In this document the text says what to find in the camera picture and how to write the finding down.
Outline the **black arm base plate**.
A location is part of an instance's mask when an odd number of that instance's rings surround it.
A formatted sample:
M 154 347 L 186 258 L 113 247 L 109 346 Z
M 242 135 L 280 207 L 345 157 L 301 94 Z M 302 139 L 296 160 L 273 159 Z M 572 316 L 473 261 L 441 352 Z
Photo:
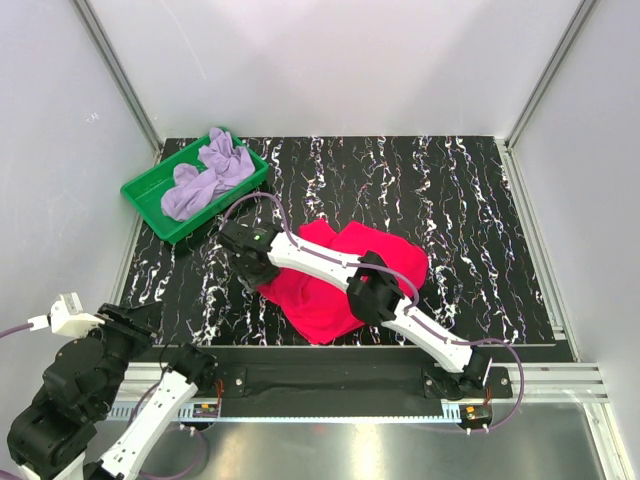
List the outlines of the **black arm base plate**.
M 513 396 L 507 370 L 493 366 L 483 390 L 462 393 L 434 360 L 415 346 L 215 346 L 223 399 L 398 405 L 411 412 L 420 400 L 483 402 Z

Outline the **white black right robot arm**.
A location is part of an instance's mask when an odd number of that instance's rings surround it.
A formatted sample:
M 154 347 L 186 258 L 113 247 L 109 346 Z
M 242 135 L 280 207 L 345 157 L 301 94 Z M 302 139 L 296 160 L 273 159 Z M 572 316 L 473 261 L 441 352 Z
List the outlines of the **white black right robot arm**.
M 435 360 L 446 397 L 488 387 L 491 357 L 418 308 L 428 260 L 417 247 L 360 224 L 332 233 L 315 222 L 304 231 L 228 220 L 219 242 L 246 286 L 278 305 L 309 342 L 327 344 L 364 325 L 386 328 Z

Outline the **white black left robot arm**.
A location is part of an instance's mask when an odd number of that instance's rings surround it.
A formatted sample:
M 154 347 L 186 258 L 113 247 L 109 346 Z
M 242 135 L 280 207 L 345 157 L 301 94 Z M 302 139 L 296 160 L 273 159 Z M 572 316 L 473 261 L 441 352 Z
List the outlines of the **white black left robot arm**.
M 68 338 L 42 374 L 31 404 L 12 422 L 10 458 L 26 479 L 134 479 L 182 405 L 215 386 L 217 360 L 192 344 L 178 347 L 157 389 L 115 445 L 85 464 L 97 423 L 110 413 L 132 360 L 149 350 L 163 305 L 105 303 L 86 312 L 74 293 L 61 294 L 50 311 L 29 320 L 30 331 L 48 328 Z

